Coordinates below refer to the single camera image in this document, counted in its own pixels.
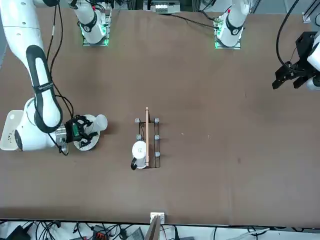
white mug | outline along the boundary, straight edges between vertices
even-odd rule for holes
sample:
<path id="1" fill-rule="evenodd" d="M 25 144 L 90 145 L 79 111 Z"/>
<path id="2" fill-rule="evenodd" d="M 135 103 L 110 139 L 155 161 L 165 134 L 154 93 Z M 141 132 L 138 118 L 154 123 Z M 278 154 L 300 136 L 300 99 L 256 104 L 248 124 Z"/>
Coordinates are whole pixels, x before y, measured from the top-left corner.
<path id="1" fill-rule="evenodd" d="M 135 142 L 132 147 L 132 156 L 131 169 L 144 169 L 147 166 L 147 144 L 144 141 Z"/>

wooden stick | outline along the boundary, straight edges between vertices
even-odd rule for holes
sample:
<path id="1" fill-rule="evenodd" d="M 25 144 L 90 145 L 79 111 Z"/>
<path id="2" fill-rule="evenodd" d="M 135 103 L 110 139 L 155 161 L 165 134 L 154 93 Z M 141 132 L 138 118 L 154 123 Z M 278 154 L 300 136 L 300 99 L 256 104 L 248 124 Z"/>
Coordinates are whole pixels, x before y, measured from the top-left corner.
<path id="1" fill-rule="evenodd" d="M 145 164 L 149 166 L 149 109 L 145 108 L 145 143 L 146 143 L 146 159 Z"/>

white cup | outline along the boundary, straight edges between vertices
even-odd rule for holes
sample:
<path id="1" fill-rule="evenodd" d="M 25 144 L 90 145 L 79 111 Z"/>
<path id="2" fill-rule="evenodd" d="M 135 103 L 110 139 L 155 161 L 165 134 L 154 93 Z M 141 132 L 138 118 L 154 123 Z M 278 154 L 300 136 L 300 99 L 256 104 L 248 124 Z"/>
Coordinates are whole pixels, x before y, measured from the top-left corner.
<path id="1" fill-rule="evenodd" d="M 103 130 L 106 130 L 107 126 L 108 126 L 108 120 L 106 116 L 100 114 L 95 117 L 92 125 L 85 129 L 85 133 L 89 134 L 94 132 L 101 132 Z"/>
<path id="2" fill-rule="evenodd" d="M 138 169 L 144 169 L 147 159 L 147 144 L 144 141 L 137 141 L 133 144 L 132 155 L 135 158 L 135 165 Z"/>

floor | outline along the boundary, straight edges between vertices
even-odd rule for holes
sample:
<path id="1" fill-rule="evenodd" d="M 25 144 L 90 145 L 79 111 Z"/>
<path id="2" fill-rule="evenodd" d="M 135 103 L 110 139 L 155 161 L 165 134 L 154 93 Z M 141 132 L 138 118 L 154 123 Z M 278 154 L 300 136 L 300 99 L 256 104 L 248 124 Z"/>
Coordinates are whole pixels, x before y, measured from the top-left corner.
<path id="1" fill-rule="evenodd" d="M 0 225 L 0 238 L 6 238 L 18 225 L 23 226 L 26 224 L 25 221 L 14 221 L 14 222 L 6 222 L 2 225 Z M 33 226 L 28 231 L 28 234 L 31 236 L 32 240 L 36 239 L 36 226 L 38 223 L 34 223 Z M 81 239 L 79 238 L 79 233 L 73 233 L 74 227 L 76 223 L 75 222 L 63 222 L 61 224 L 60 228 L 52 228 L 50 233 L 53 235 L 55 239 L 58 240 L 72 240 L 72 239 Z M 109 226 L 112 226 L 113 224 L 105 224 L 104 226 L 108 228 Z M 136 229 L 141 228 L 142 233 L 144 236 L 146 236 L 146 233 L 148 231 L 148 225 L 133 225 L 127 229 L 127 235 L 129 236 L 131 233 L 133 233 Z M 162 230 L 160 232 L 160 240 L 170 240 L 175 237 L 175 230 L 173 226 L 164 225 L 163 226 L 165 230 Z M 92 231 L 84 224 L 80 223 L 79 230 L 82 237 L 91 237 Z M 180 239 L 186 238 L 185 240 L 213 240 L 213 235 L 215 228 L 214 227 L 201 227 L 201 226 L 177 226 L 178 234 Z M 38 229 L 38 239 L 40 234 L 43 231 L 43 227 L 39 227 Z M 241 236 L 243 234 L 247 233 L 246 229 L 230 229 L 230 228 L 223 228 L 218 227 L 215 234 L 215 240 L 229 240 L 234 239 L 238 236 Z M 256 237 L 254 236 L 246 236 L 242 238 L 244 240 L 255 240 Z M 318 240 L 319 234 L 318 233 L 306 233 L 306 232 L 294 232 L 294 231 L 275 231 L 270 230 L 267 231 L 265 234 L 260 235 L 258 237 L 259 240 L 283 240 L 283 239 L 291 239 L 291 240 Z"/>

white plate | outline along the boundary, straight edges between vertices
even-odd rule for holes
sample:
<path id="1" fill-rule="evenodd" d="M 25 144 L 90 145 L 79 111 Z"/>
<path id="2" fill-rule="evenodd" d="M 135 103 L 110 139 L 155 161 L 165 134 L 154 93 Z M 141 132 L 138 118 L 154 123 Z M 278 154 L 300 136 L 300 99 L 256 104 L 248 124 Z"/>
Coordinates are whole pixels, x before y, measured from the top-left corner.
<path id="1" fill-rule="evenodd" d="M 84 116 L 86 117 L 86 119 L 88 119 L 89 121 L 92 121 L 92 122 L 94 122 L 95 119 L 96 119 L 95 116 L 90 115 L 90 114 L 86 114 L 86 115 L 84 115 Z M 98 140 L 99 140 L 99 138 L 100 138 L 100 131 L 98 131 L 97 133 L 98 133 L 98 135 L 94 136 L 94 137 L 92 138 L 92 140 L 91 140 L 91 143 L 88 144 L 87 146 L 84 146 L 84 147 L 81 147 L 81 148 L 80 148 L 80 142 L 79 142 L 79 141 L 74 141 L 73 144 L 74 144 L 75 147 L 76 147 L 77 149 L 79 149 L 80 151 L 88 151 L 88 150 L 92 149 L 92 148 L 97 144 L 97 142 L 98 142 Z"/>

